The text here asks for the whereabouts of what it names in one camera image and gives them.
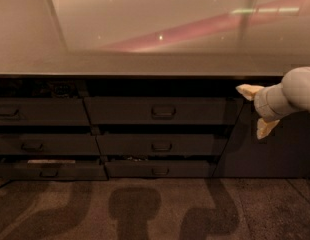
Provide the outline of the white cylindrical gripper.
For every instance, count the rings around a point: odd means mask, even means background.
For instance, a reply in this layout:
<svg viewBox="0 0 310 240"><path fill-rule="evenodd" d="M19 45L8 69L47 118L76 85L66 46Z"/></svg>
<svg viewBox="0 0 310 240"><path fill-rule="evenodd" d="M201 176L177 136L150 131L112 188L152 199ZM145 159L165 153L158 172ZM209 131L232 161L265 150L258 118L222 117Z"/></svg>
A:
<svg viewBox="0 0 310 240"><path fill-rule="evenodd" d="M259 140L267 137L278 125L279 120L299 112L284 95L281 84L263 88L260 85L242 84L236 90L248 101L254 100L256 112L261 116L257 121L256 135Z"/></svg>

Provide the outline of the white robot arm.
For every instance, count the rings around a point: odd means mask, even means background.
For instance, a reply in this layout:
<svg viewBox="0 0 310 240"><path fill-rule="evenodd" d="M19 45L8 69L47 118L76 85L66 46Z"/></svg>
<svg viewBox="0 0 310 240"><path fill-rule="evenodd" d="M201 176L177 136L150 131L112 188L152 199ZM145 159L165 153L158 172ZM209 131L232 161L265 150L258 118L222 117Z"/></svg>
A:
<svg viewBox="0 0 310 240"><path fill-rule="evenodd" d="M310 113L310 67L292 69L276 85L242 84L236 90L254 103L260 116L256 131L259 140L267 137L284 117L302 111Z"/></svg>

